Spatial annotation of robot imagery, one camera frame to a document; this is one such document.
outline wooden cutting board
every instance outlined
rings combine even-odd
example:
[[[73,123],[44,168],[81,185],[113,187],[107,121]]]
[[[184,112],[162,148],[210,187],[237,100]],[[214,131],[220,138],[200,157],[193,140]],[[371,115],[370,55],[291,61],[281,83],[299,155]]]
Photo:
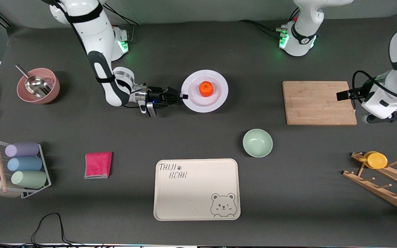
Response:
[[[288,125],[356,125],[350,101],[337,101],[336,93],[348,91],[342,81],[284,81]]]

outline orange fruit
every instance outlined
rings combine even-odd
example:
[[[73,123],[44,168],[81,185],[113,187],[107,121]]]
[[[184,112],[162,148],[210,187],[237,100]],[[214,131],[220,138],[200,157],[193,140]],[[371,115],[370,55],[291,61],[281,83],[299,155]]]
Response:
[[[211,96],[214,93],[214,87],[212,86],[211,82],[204,81],[198,86],[198,90],[200,94],[204,97]]]

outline gray table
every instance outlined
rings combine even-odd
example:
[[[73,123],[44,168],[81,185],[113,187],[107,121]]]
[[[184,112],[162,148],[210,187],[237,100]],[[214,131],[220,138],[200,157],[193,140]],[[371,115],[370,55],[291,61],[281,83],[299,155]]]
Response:
[[[131,52],[114,63],[130,68],[138,83],[180,89],[192,72],[213,69],[230,87],[217,111],[178,105],[153,119],[106,103],[73,30],[9,30],[0,67],[0,140],[42,143],[53,185],[28,199],[0,197],[0,242],[29,241],[40,218],[56,211],[67,238],[84,243],[397,247],[397,208],[340,174],[357,170],[352,151],[397,160],[397,123],[288,126],[282,95],[284,80],[350,81],[358,69],[372,75],[390,69],[396,30],[397,17],[326,20],[313,50],[293,58],[247,23],[142,25]],[[58,100],[22,102],[15,63],[53,70],[62,84]],[[252,128],[273,137],[269,156],[244,153],[241,139]],[[114,151],[112,175],[84,179],[85,154],[99,151]],[[238,220],[153,217],[159,160],[227,157],[238,162]],[[42,228],[38,242],[59,242],[57,218]]]

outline yellow mug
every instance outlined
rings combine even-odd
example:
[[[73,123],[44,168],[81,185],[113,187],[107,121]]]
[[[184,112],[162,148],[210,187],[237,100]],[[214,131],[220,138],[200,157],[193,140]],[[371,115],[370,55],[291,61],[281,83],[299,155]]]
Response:
[[[373,169],[384,168],[387,166],[388,163],[387,157],[377,151],[367,152],[363,158],[359,159],[359,161],[364,163],[364,165],[366,165],[367,167]]]

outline red cloth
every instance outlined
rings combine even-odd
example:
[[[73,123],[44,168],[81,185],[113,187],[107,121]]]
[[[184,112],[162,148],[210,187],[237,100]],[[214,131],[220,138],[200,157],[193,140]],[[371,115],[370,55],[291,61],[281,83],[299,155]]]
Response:
[[[85,179],[108,178],[113,152],[95,152],[85,155]]]

